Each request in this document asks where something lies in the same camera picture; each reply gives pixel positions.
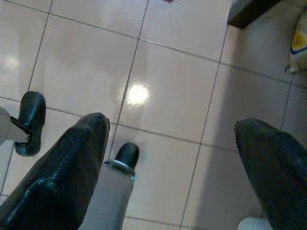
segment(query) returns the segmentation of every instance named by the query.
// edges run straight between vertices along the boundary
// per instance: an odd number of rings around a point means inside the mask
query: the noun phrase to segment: wooden leg
[[[244,29],[280,0],[237,0],[229,11],[227,24]]]

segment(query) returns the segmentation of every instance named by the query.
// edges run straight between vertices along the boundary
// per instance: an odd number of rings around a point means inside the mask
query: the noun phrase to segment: grout line
[[[269,75],[266,75],[266,74],[263,74],[263,73],[260,73],[260,72],[255,72],[255,71],[252,71],[252,70],[249,70],[249,69],[245,69],[245,68],[240,67],[240,66],[227,64],[227,63],[222,62],[222,61],[221,61],[220,65],[230,67],[230,68],[233,68],[233,69],[237,69],[237,70],[242,71],[242,72],[251,73],[251,74],[259,76],[259,77],[268,78],[268,79],[278,81],[278,82],[281,82],[281,83],[290,84],[290,82],[288,82],[288,81],[285,81],[285,80],[282,80],[282,79],[279,79],[279,78],[275,78],[275,77],[272,77],[272,76],[269,76]]]
[[[224,150],[224,151],[228,151],[228,152],[232,152],[232,153],[238,153],[237,150],[233,150],[233,149],[229,149],[229,148],[224,148],[224,147],[220,147],[220,146],[217,146],[217,145],[210,145],[210,144],[205,144],[205,143],[201,143],[201,145],[207,146],[207,147],[213,148],[213,149]]]
[[[138,131],[142,131],[142,132],[150,133],[150,134],[154,134],[154,135],[159,135],[159,136],[166,137],[166,138],[172,138],[172,139],[181,140],[181,141],[185,141],[185,142],[189,142],[189,143],[193,143],[193,144],[199,144],[199,141],[193,141],[193,140],[188,140],[188,139],[184,139],[184,138],[178,138],[178,137],[174,137],[174,136],[171,136],[171,135],[168,135],[168,134],[152,132],[152,131],[141,129],[141,128],[135,128],[135,127],[132,127],[132,126],[123,125],[123,124],[120,124],[120,123],[118,123],[118,125],[121,126],[121,127],[131,128],[131,129],[134,129],[134,130],[138,130]]]
[[[288,91],[288,96],[287,96],[287,100],[286,100],[286,105],[285,105],[284,111],[283,111],[283,119],[282,119],[282,123],[281,123],[281,125],[280,125],[280,130],[282,130],[282,128],[283,128],[283,121],[284,121],[284,116],[285,116],[285,114],[286,114],[286,110],[287,110],[287,106],[288,106],[290,91],[291,91],[291,88],[292,88],[293,76],[294,76],[294,74],[292,75],[292,78],[291,78],[291,84],[290,84],[290,86],[289,86],[289,91]]]
[[[145,7],[145,10],[144,10],[144,16],[143,16],[141,28],[140,28],[140,31],[139,31],[138,41],[136,43],[134,54],[133,54],[133,57],[132,57],[131,67],[130,67],[130,70],[129,70],[128,79],[127,79],[127,83],[126,83],[126,87],[125,87],[125,91],[124,91],[124,95],[123,95],[123,100],[121,102],[121,106],[120,106],[120,110],[119,110],[119,115],[118,115],[118,119],[117,119],[117,124],[116,124],[116,127],[115,127],[115,131],[114,131],[113,140],[112,140],[112,143],[111,143],[111,148],[110,148],[110,153],[109,153],[108,159],[110,159],[112,148],[113,148],[113,145],[114,145],[114,140],[115,140],[115,135],[116,135],[119,119],[120,119],[120,114],[121,114],[121,111],[123,109],[123,105],[124,105],[124,102],[125,102],[125,97],[126,97],[126,93],[127,93],[127,89],[128,89],[128,85],[129,85],[129,80],[130,80],[133,64],[134,64],[134,59],[135,59],[135,56],[136,56],[136,51],[138,49],[138,45],[139,45],[139,41],[140,41],[140,36],[141,36],[142,28],[143,28],[143,25],[144,25],[144,20],[145,20],[145,16],[146,16],[146,11],[147,11],[147,7],[148,7],[148,3],[149,3],[149,0],[147,0],[146,7]]]
[[[225,34],[224,34],[224,41],[223,41],[222,50],[221,50],[221,54],[220,54],[219,64],[218,64],[218,66],[217,66],[217,70],[216,70],[216,74],[215,74],[215,78],[214,78],[214,83],[213,83],[213,88],[212,88],[212,92],[211,92],[211,97],[210,97],[210,101],[209,101],[209,106],[208,106],[208,110],[207,110],[207,116],[206,116],[205,124],[204,124],[203,130],[202,130],[201,142],[202,142],[202,139],[203,139],[204,134],[205,134],[205,128],[206,128],[207,119],[208,119],[208,115],[209,115],[209,110],[210,110],[210,106],[211,106],[211,102],[212,102],[212,98],[213,98],[213,93],[214,93],[216,78],[217,78],[217,74],[218,74],[218,72],[219,72],[219,67],[220,67],[220,63],[221,63],[221,59],[222,59],[222,53],[223,53],[224,44],[225,44],[225,40],[226,40],[227,30],[228,30],[228,26],[226,27],[226,31],[225,31]],[[196,171],[197,161],[198,161],[198,158],[199,158],[199,155],[200,155],[201,142],[200,142],[200,145],[199,145],[199,147],[198,147],[198,152],[197,152],[197,156],[196,156],[196,160],[195,160],[195,164],[194,164],[194,169],[193,169],[193,173],[192,173],[191,182],[190,182],[190,185],[189,185],[189,191],[188,191],[186,203],[185,203],[185,206],[184,206],[184,209],[183,209],[183,213],[182,213],[182,218],[181,218],[181,223],[180,223],[180,228],[179,228],[179,230],[181,230],[181,228],[182,228],[184,215],[185,215],[186,210],[187,210],[187,205],[188,205],[188,201],[189,201],[189,195],[190,195],[191,188],[192,188],[192,183],[193,183],[193,179],[194,179],[194,175],[195,175],[195,171]]]
[[[190,55],[190,56],[194,56],[196,58],[200,58],[200,59],[203,59],[203,60],[211,61],[211,62],[214,62],[214,63],[217,63],[217,64],[219,63],[219,61],[211,59],[209,57],[205,57],[205,56],[197,55],[197,54],[194,54],[194,53],[191,53],[191,52],[188,52],[188,51],[172,48],[170,46],[165,46],[163,44],[160,44],[160,43],[157,43],[157,42],[153,42],[153,41],[149,41],[149,40],[146,40],[146,39],[143,39],[143,38],[140,38],[140,40],[143,41],[143,42],[154,44],[156,46],[160,46],[160,47],[171,49],[171,50],[174,50],[174,51],[177,51],[177,52],[180,52],[180,53],[184,53],[184,54],[187,54],[187,55]]]
[[[16,2],[12,2],[12,1],[9,1],[9,0],[2,0],[2,1],[6,1],[6,2],[9,2],[9,3],[15,4],[15,5],[18,5],[18,6],[23,6],[23,7],[26,7],[26,8],[35,10],[35,11],[42,12],[42,13],[48,13],[48,12],[46,12],[46,11],[41,11],[41,10],[35,9],[35,8],[33,8],[33,7],[25,6],[25,5],[22,5],[22,4],[19,4],[19,3],[16,3]]]
[[[2,96],[0,96],[0,98],[6,99],[6,100],[10,100],[10,101],[14,101],[14,102],[20,102],[20,101],[18,101],[18,100],[16,100],[16,99],[12,99],[12,98],[8,98],[8,97],[2,97]]]
[[[191,230],[209,230],[209,229],[202,229],[202,228],[197,228],[197,227],[190,227],[186,225],[182,225],[185,229],[191,229]]]
[[[128,34],[123,34],[123,33],[117,32],[117,31],[109,30],[109,29],[106,29],[106,28],[103,28],[103,27],[99,27],[99,26],[96,26],[96,25],[91,25],[91,24],[88,24],[88,23],[80,22],[80,21],[75,20],[75,19],[71,19],[71,18],[67,18],[67,17],[64,17],[64,16],[60,16],[60,15],[54,14],[54,13],[50,13],[53,0],[51,1],[51,4],[50,4],[50,7],[49,7],[49,11],[48,11],[48,12],[41,11],[41,10],[38,10],[38,9],[35,9],[35,8],[32,8],[32,7],[28,7],[28,6],[25,6],[25,5],[21,5],[21,4],[19,4],[19,3],[11,2],[11,1],[9,1],[9,0],[2,0],[2,1],[6,1],[6,2],[9,2],[9,3],[12,3],[12,4],[16,4],[16,5],[19,5],[19,6],[27,7],[27,8],[30,8],[30,9],[32,9],[32,10],[39,11],[39,12],[47,13],[47,14],[48,14],[47,19],[48,19],[49,15],[53,15],[53,16],[56,16],[56,17],[60,17],[60,18],[69,20],[69,21],[73,21],[73,22],[77,22],[77,23],[84,24],[84,25],[88,25],[88,26],[90,26],[90,27],[94,27],[94,28],[97,28],[97,29],[101,29],[101,30],[109,31],[109,32],[112,32],[112,33],[115,33],[115,34],[119,34],[119,35],[122,35],[122,36],[130,37],[130,38],[137,39],[137,40],[141,40],[141,41],[144,41],[144,42],[147,42],[147,43],[150,43],[150,44],[154,44],[154,45],[156,45],[156,46],[160,46],[160,47],[163,47],[163,48],[167,48],[167,49],[170,49],[170,50],[174,50],[174,51],[177,51],[177,52],[180,52],[180,53],[184,53],[184,54],[187,54],[187,55],[190,55],[190,56],[194,56],[194,57],[196,57],[196,58],[200,58],[200,59],[203,59],[203,60],[211,61],[211,62],[220,64],[220,65],[222,64],[223,66],[231,67],[231,68],[234,68],[234,69],[243,71],[243,72],[248,72],[248,73],[251,73],[251,74],[254,74],[254,75],[257,75],[257,76],[261,76],[261,77],[265,77],[265,78],[272,79],[272,80],[274,80],[274,81],[279,81],[279,82],[282,82],[282,83],[290,84],[289,82],[287,82],[287,81],[285,81],[285,80],[278,79],[278,78],[275,78],[275,77],[270,76],[270,75],[262,74],[262,73],[260,73],[260,72],[252,71],[252,70],[249,70],[249,69],[240,67],[240,66],[236,66],[236,65],[232,65],[232,64],[227,64],[227,63],[225,63],[225,62],[221,62],[221,60],[217,61],[217,60],[211,59],[211,58],[209,58],[209,57],[204,57],[204,56],[197,55],[197,54],[194,54],[194,53],[191,53],[191,52],[188,52],[188,51],[184,51],[184,50],[172,48],[172,47],[169,47],[169,46],[165,46],[165,45],[160,44],[160,43],[158,43],[158,42],[153,42],[153,41],[150,41],[150,40],[146,40],[146,39],[140,38],[141,31],[142,31],[142,26],[143,26],[143,21],[142,21],[142,25],[141,25],[141,29],[140,29],[139,36],[138,36],[138,38],[136,38],[136,37],[131,36],[131,35],[128,35]],[[34,65],[34,68],[33,68],[32,75],[31,75],[31,79],[30,79],[30,84],[29,84],[29,87],[28,87],[28,91],[29,91],[29,89],[30,89],[30,85],[31,85],[32,78],[33,78],[33,73],[34,73],[34,70],[35,70],[35,67],[36,67],[37,57],[38,57],[38,55],[36,56],[36,59],[35,59],[35,65]]]
[[[156,223],[156,224],[164,224],[164,225],[180,227],[179,224],[172,224],[172,223],[167,223],[167,222],[162,222],[162,221],[157,221],[157,220],[150,220],[150,219],[143,219],[143,218],[129,217],[129,216],[125,216],[125,218],[136,219],[136,220],[141,220],[141,221],[150,222],[150,223]]]
[[[48,11],[48,14],[47,14],[47,18],[46,18],[46,22],[45,22],[44,30],[43,30],[42,37],[41,37],[41,39],[40,39],[40,43],[39,43],[39,46],[38,46],[38,51],[37,51],[37,55],[36,55],[36,58],[35,58],[35,62],[34,62],[34,66],[33,66],[32,74],[31,74],[31,79],[30,79],[30,83],[29,83],[28,91],[30,91],[30,86],[31,86],[31,83],[32,83],[32,79],[33,79],[34,71],[35,71],[36,64],[37,64],[38,54],[39,54],[40,48],[41,48],[42,43],[43,43],[43,38],[44,38],[45,29],[46,29],[46,26],[47,26],[47,22],[48,22],[49,13],[50,13],[50,10],[51,10],[52,2],[53,2],[53,0],[51,0],[50,6],[49,6],[49,11]]]
[[[0,192],[1,195],[3,195],[4,185],[6,183],[6,178],[7,178],[7,175],[9,173],[9,167],[10,167],[10,164],[11,164],[11,160],[12,160],[12,156],[13,156],[13,151],[14,151],[14,143],[13,143],[13,146],[12,146],[8,167],[6,168],[6,172],[5,172],[5,175],[4,175],[4,180],[3,180],[2,188],[1,188],[1,192]]]
[[[74,113],[66,112],[66,111],[59,110],[59,109],[54,109],[54,108],[49,108],[49,107],[46,107],[46,109],[50,109],[50,110],[53,110],[53,111],[57,111],[57,112],[61,112],[61,113],[69,114],[69,115],[74,115],[74,116],[83,117],[83,115],[74,114]]]
[[[88,25],[90,27],[94,27],[96,29],[101,29],[101,30],[105,30],[105,31],[108,31],[108,32],[112,32],[112,33],[115,33],[115,34],[118,34],[118,35],[123,35],[123,36],[126,36],[126,37],[130,37],[130,38],[133,38],[133,39],[137,39],[136,37],[134,36],[131,36],[131,35],[128,35],[128,34],[123,34],[121,32],[117,32],[117,31],[114,31],[114,30],[109,30],[109,29],[106,29],[106,28],[103,28],[103,27],[100,27],[100,26],[97,26],[97,25],[91,25],[91,24],[88,24],[88,23],[84,23],[84,22],[80,22],[78,20],[75,20],[75,19],[71,19],[71,18],[67,18],[67,17],[64,17],[64,16],[60,16],[60,15],[57,15],[57,14],[54,14],[54,13],[49,13],[50,15],[53,15],[53,16],[57,16],[59,18],[64,18],[64,19],[67,19],[69,21],[73,21],[73,22],[76,22],[76,23],[81,23],[83,25]]]

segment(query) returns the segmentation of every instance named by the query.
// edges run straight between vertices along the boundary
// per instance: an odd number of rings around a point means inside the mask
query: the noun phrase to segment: yellow object
[[[307,47],[306,34],[300,32],[299,30],[296,30],[293,36],[292,50],[297,52],[306,47]]]
[[[307,70],[307,10],[299,19],[293,35],[287,70],[290,72]]]

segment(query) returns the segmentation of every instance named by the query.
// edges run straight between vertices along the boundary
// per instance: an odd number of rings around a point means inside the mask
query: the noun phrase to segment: white tile
[[[6,196],[2,195],[0,196],[0,205],[6,200]]]
[[[183,225],[236,230],[261,212],[239,154],[202,146]]]
[[[146,3],[147,0],[53,0],[51,12],[138,37]]]
[[[293,75],[293,81],[292,82],[295,85],[307,87],[307,72],[302,71],[302,72],[295,73]]]
[[[116,122],[136,40],[50,16],[31,90],[50,108]]]
[[[244,30],[229,26],[221,61],[290,82],[284,70],[301,11],[282,1]]]
[[[217,64],[140,42],[120,123],[200,141]]]
[[[179,227],[125,218],[122,230],[179,230]]]
[[[220,65],[202,141],[236,150],[235,122],[251,117],[280,128],[289,87]]]
[[[51,4],[51,0],[10,0],[24,6],[32,7],[34,9],[48,12]]]
[[[150,0],[141,38],[219,60],[232,0]]]
[[[126,215],[180,224],[198,145],[119,126],[111,155],[133,142],[140,148]]]
[[[307,89],[291,87],[282,130],[307,147]]]
[[[0,1],[0,96],[27,92],[47,14]]]
[[[19,115],[19,105],[19,102],[0,98],[0,106],[8,111],[10,116],[15,118],[18,118]],[[7,168],[9,166],[13,144],[14,142],[12,140],[7,140],[0,146],[0,191],[4,183]]]
[[[78,120],[79,116],[65,114],[47,109],[46,121],[42,132],[42,144],[38,154],[32,157],[23,157],[13,151],[8,175],[5,180],[3,194],[9,195],[18,183],[24,178],[35,162],[40,159],[62,136],[62,134]],[[115,126],[111,125],[106,152],[110,151]]]

